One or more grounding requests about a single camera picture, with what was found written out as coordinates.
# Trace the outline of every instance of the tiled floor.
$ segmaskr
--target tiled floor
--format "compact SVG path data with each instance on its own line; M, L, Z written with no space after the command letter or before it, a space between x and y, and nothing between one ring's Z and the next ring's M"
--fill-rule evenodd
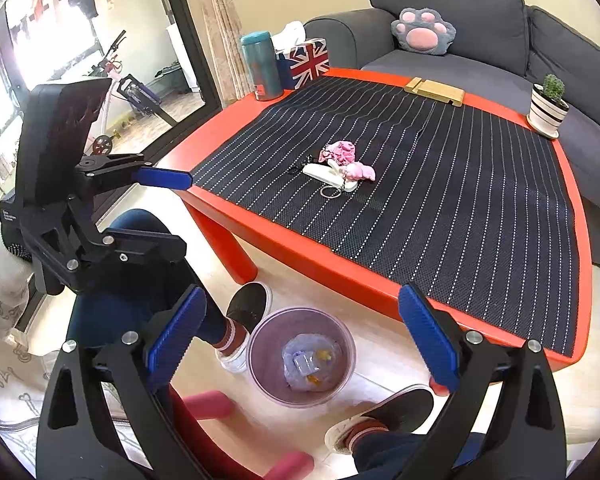
M141 207L161 218L170 230L187 242L187 259L211 295L226 308L238 289L180 200L171 192L136 187L126 195L103 224L120 212ZM323 406L292 410L268 401L250 383L246 374L234 376L216 362L212 349L194 340L173 380L182 396L219 389L240 406L223 421L206 421L204 428L229 455L262 474L286 451L298 449L315 457L312 480L331 480L355 474L351 457L330 454L323 444L325 430L346 416L364 410L391 393L413 383L426 382L428 372L403 324L369 310L244 244L256 262L258 278L273 290L273 308L293 305L316 306L335 314L351 330L356 341L358 363L352 380ZM594 304L587 352L580 362L555 374L570 444L600 436L600 269L594 269ZM66 292L47 301L30 330L34 353L58 348L63 341L73 297ZM492 386L483 404L476 430L486 430L495 407L498 387ZM418 432L425 432L445 399L436 398L436 408Z
M181 121L203 104L199 92L190 92L171 94L161 106L176 121ZM112 153L142 153L142 150L169 129L170 126L160 117L143 117L126 127L119 139L113 139Z

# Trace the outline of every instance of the potted cactus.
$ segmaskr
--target potted cactus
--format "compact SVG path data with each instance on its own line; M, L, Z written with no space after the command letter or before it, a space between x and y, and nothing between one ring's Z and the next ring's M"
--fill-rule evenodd
M535 84L531 92L531 110L526 118L533 129L550 139L558 138L558 127L569 111L563 95L564 83L554 74L547 74L542 86Z

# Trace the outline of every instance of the brown sock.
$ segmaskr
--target brown sock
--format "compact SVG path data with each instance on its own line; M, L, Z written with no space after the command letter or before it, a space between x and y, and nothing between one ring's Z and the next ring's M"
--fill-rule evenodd
M389 429L379 420L365 420L351 428L344 441L344 445L353 453L354 448L363 436L371 433L382 433L383 431L389 431Z
M224 337L212 347L217 349L224 357L229 357L244 342L247 337L247 329L228 317L225 317L224 320L226 322Z

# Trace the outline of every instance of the tissue box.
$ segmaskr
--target tissue box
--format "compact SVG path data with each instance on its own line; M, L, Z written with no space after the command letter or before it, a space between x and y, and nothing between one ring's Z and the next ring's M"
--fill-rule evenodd
M276 51L282 88L297 90L319 78L329 69L327 42L323 38L306 40L286 50Z

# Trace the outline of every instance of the teal tumbler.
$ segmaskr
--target teal tumbler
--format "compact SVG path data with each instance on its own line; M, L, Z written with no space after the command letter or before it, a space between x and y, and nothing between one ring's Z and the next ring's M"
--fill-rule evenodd
M282 95L282 85L276 64L276 51L271 35L263 30L243 36L242 52L247 62L253 89L258 101L269 101Z

